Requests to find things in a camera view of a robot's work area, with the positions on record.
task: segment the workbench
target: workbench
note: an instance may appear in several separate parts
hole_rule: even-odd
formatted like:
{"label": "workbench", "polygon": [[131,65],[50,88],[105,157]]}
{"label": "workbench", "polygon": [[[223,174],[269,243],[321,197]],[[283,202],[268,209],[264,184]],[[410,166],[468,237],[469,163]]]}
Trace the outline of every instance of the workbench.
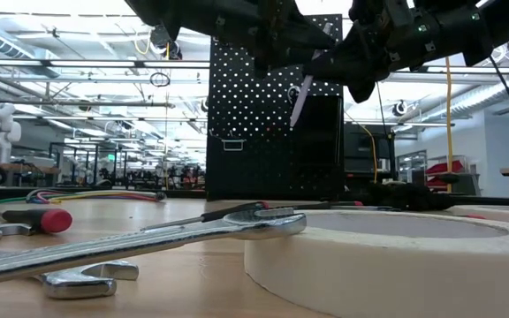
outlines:
{"label": "workbench", "polygon": [[[239,203],[190,199],[159,203],[65,201],[59,207],[74,216],[68,231],[56,236],[4,237],[0,249],[22,250],[98,239]],[[0,205],[0,211],[27,207],[40,206]],[[0,283],[0,317],[329,317],[289,303],[254,283],[244,272],[243,250],[242,241],[219,239],[125,259],[139,266],[139,279],[118,281],[116,295],[100,299],[48,299],[41,283],[34,279]]]}

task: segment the large wrench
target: large wrench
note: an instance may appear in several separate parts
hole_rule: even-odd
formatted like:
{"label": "large wrench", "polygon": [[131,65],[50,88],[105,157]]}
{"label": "large wrench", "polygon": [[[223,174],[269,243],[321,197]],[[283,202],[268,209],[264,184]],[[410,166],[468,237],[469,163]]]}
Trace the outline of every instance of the large wrench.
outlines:
{"label": "large wrench", "polygon": [[163,251],[208,239],[273,239],[306,228],[292,208],[232,213],[221,220],[141,231],[0,256],[0,282]]}
{"label": "large wrench", "polygon": [[34,278],[42,283],[44,293],[52,299],[92,299],[114,295],[116,279],[136,280],[138,276],[139,268],[128,261],[106,261]]}

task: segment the air duct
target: air duct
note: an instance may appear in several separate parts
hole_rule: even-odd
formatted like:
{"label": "air duct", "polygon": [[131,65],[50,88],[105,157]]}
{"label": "air duct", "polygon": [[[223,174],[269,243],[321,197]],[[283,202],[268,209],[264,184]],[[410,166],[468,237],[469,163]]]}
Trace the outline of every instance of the air duct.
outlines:
{"label": "air duct", "polygon": [[[34,54],[31,54],[26,49],[22,49],[17,44],[7,40],[2,35],[0,35],[0,53],[3,53],[4,55],[10,58],[22,58],[22,59],[34,58]],[[57,72],[52,71],[48,67],[28,66],[25,68],[30,70],[33,74],[43,75],[50,79],[55,79],[60,75]]]}
{"label": "air duct", "polygon": [[[451,114],[452,117],[465,116],[508,99],[508,93],[501,82],[492,86],[477,87],[451,99]],[[445,116],[446,109],[444,103],[440,103],[439,106],[438,110],[423,114],[420,121],[425,122]]]}

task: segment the tape roll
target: tape roll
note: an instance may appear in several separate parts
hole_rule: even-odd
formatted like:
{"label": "tape roll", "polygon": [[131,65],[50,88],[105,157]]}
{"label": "tape roll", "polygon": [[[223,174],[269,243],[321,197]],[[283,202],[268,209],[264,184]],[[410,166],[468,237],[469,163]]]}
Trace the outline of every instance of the tape roll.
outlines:
{"label": "tape roll", "polygon": [[509,222],[509,206],[455,206],[447,209],[454,216],[483,216],[489,220]]}
{"label": "tape roll", "polygon": [[304,213],[301,234],[246,242],[245,271],[269,292],[338,317],[509,317],[509,223]]}

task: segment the black pegboard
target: black pegboard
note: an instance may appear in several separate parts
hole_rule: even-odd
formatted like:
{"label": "black pegboard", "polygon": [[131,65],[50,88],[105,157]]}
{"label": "black pegboard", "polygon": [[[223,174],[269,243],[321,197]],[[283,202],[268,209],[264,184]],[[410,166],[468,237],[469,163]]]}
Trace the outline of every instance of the black pegboard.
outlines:
{"label": "black pegboard", "polygon": [[[342,40],[342,16],[310,16]],[[292,105],[287,91],[301,86],[301,65],[274,70],[265,79],[254,75],[245,49],[211,43],[206,190],[222,197],[329,197],[343,190],[339,172],[328,166],[299,164],[296,131],[290,127]],[[342,108],[343,87],[314,82],[308,96],[337,97]],[[244,140],[228,143],[222,140]]]}

